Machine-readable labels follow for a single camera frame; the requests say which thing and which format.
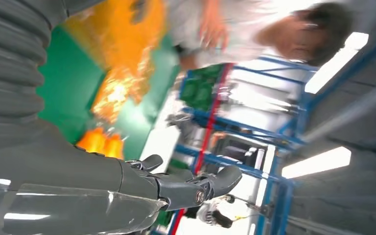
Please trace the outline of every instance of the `robotic hand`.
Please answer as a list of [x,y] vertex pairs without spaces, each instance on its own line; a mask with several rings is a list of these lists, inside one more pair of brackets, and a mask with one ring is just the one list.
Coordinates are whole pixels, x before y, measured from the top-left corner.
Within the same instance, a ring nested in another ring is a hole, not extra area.
[[156,182],[158,199],[166,202],[162,207],[165,211],[197,207],[206,200],[225,195],[237,185],[242,176],[237,166],[227,166],[217,175],[202,174],[197,177],[188,170],[181,171],[179,175],[149,174],[149,171],[161,165],[159,155],[128,163],[139,176]]

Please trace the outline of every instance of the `ceiling light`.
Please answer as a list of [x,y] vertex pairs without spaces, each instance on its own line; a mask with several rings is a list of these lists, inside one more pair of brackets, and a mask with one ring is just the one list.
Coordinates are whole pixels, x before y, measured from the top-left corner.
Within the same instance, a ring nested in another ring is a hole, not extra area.
[[351,151],[339,147],[283,168],[282,176],[290,179],[332,170],[350,164]]
[[316,94],[341,70],[368,42],[368,34],[352,33],[345,42],[345,47],[326,62],[308,81],[305,92]]
[[10,185],[11,181],[6,179],[0,179],[0,185]]
[[335,56],[326,62],[306,83],[305,92],[316,94],[318,91],[341,70],[341,68],[350,61],[358,50],[343,48]]
[[345,48],[361,50],[368,42],[367,33],[352,33],[345,41]]

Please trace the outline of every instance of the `man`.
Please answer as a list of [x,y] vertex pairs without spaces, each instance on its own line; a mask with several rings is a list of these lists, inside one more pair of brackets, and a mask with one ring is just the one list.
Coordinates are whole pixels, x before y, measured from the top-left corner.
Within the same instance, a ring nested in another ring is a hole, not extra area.
[[320,66],[351,33],[352,18],[339,3],[281,17],[274,1],[167,0],[169,33],[182,69],[250,61],[266,48]]

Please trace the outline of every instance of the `metal bar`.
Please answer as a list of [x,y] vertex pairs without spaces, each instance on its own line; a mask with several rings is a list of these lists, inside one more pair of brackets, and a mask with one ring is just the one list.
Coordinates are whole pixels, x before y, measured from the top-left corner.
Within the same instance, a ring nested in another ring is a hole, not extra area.
[[313,67],[313,66],[309,66],[309,65],[305,65],[305,64],[293,63],[293,62],[290,62],[290,61],[275,59],[275,58],[271,58],[271,57],[267,57],[267,56],[260,56],[258,58],[258,60],[276,63],[276,64],[279,64],[279,65],[285,65],[285,66],[296,68],[296,69],[299,69],[299,70],[318,71],[318,69],[319,69],[318,67]]
[[[182,111],[185,112],[185,113],[187,113],[187,114],[193,114],[194,116],[205,117],[205,118],[207,118],[210,115],[207,112],[203,112],[203,111],[200,111],[200,110],[195,110],[195,109],[189,108],[189,107],[184,107],[182,109]],[[282,134],[279,134],[279,133],[275,133],[275,132],[271,132],[271,131],[268,131],[268,130],[260,129],[258,127],[250,126],[250,125],[247,125],[247,124],[244,124],[244,123],[240,123],[240,122],[236,122],[236,121],[233,121],[233,120],[230,120],[230,119],[226,119],[226,118],[223,118],[223,117],[216,117],[215,120],[217,122],[222,122],[222,123],[225,123],[225,124],[230,125],[230,126],[238,126],[238,127],[241,127],[241,128],[245,128],[245,129],[248,129],[248,130],[260,132],[260,133],[263,133],[263,134],[266,134],[266,135],[269,135],[269,136],[273,136],[273,137],[276,137],[278,139],[286,140],[286,141],[289,141],[289,142],[294,142],[294,143],[299,143],[299,144],[305,144],[305,142],[303,142],[302,140],[300,140],[298,138],[285,136],[285,135],[282,135]]]
[[169,228],[168,235],[171,235],[171,234],[172,234],[172,231],[175,230],[175,226],[176,226],[176,217],[178,216],[178,212],[179,212],[179,211],[176,211],[176,212],[174,213],[174,215],[172,216],[172,218],[171,218],[171,227]]
[[288,222],[298,227],[314,231],[322,235],[362,235],[347,230],[337,229],[324,224],[316,223],[306,219],[289,216]]
[[300,137],[301,134],[305,131],[306,123],[308,119],[308,107],[309,107],[309,101],[310,96],[305,92],[305,88],[302,87],[302,94],[301,94],[301,100],[299,103],[299,112],[298,112],[298,118],[296,120],[296,131],[294,133],[294,137]]
[[283,211],[282,211],[282,218],[280,221],[280,229],[279,235],[285,235],[286,226],[287,226],[287,218],[289,216],[290,205],[292,204],[293,198],[293,187],[287,186],[286,195],[284,199]]
[[311,102],[310,102],[310,109],[314,109],[325,97],[331,94],[337,87],[343,84],[348,78],[354,76],[357,72],[359,72],[362,68],[364,68],[368,63],[370,63],[376,57],[376,44],[375,46],[363,53],[357,61],[355,61],[351,66],[346,68],[346,70],[339,75],[337,79],[335,79],[332,84],[325,89],[324,92],[318,94]]
[[[279,158],[277,156],[274,157],[273,162],[272,162],[272,167],[270,168],[270,174],[275,174],[276,168],[279,165]],[[272,187],[273,187],[273,182],[268,181],[266,185],[266,192],[264,192],[264,197],[263,197],[263,205],[267,205],[270,203],[270,197],[272,194]],[[256,228],[256,233],[255,235],[263,235],[263,229],[264,229],[264,222],[265,222],[265,217],[262,215],[258,216],[257,220],[257,228]]]
[[293,123],[296,121],[295,118],[292,118],[291,120],[287,121],[283,126],[281,126],[276,132],[279,134],[283,134],[285,131],[290,129],[293,126]]
[[286,196],[285,187],[282,185],[279,185],[278,197],[276,198],[276,203],[275,203],[275,210],[273,212],[273,217],[270,222],[270,230],[269,230],[270,235],[279,234],[282,208],[283,208],[285,196]]
[[270,73],[266,73],[266,72],[260,72],[259,70],[252,70],[252,69],[248,69],[248,68],[245,68],[245,67],[234,66],[234,69],[243,70],[243,71],[247,71],[247,72],[253,72],[253,73],[260,74],[260,75],[264,75],[264,76],[268,76],[268,77],[272,77],[272,78],[279,79],[279,80],[282,80],[282,81],[292,82],[292,83],[296,83],[296,84],[300,84],[300,85],[305,84],[302,81],[297,81],[297,80],[294,80],[294,79],[291,79],[291,78],[282,77],[282,76],[278,76],[278,75],[274,75],[274,74],[270,74]]
[[330,117],[316,128],[313,128],[312,131],[303,135],[302,140],[305,142],[313,142],[320,137],[336,131],[344,125],[364,117],[374,110],[376,110],[376,88],[348,105],[341,112]]
[[[193,157],[198,155],[198,152],[199,152],[198,150],[188,148],[188,147],[183,146],[181,144],[176,145],[175,151],[179,152],[179,153],[186,154],[188,156],[193,156]],[[226,159],[226,158],[223,158],[223,157],[217,157],[214,154],[206,153],[205,154],[205,161],[209,162],[209,163],[218,164],[218,165],[236,165],[236,166],[238,166],[238,168],[240,168],[240,170],[244,174],[247,174],[247,175],[259,178],[259,179],[266,179],[266,180],[269,180],[269,181],[272,180],[272,181],[275,181],[275,182],[282,182],[282,183],[285,183],[285,184],[293,184],[291,180],[288,180],[284,177],[272,175],[272,174],[267,174],[267,173],[264,173],[263,171],[261,171],[259,169],[254,169],[253,167],[250,167],[250,166],[247,166],[247,165],[238,164],[235,161],[232,161],[232,160],[229,160],[229,159]]]

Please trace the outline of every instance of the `white shirt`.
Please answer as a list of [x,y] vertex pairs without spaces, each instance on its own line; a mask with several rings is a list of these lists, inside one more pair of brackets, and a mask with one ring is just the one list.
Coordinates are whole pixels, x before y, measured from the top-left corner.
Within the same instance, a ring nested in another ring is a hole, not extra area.
[[259,31],[280,18],[273,0],[219,0],[219,12],[229,33],[228,46],[221,52],[201,48],[199,29],[204,0],[166,0],[169,34],[174,46],[196,53],[203,68],[221,63],[256,59],[264,46],[254,41]]

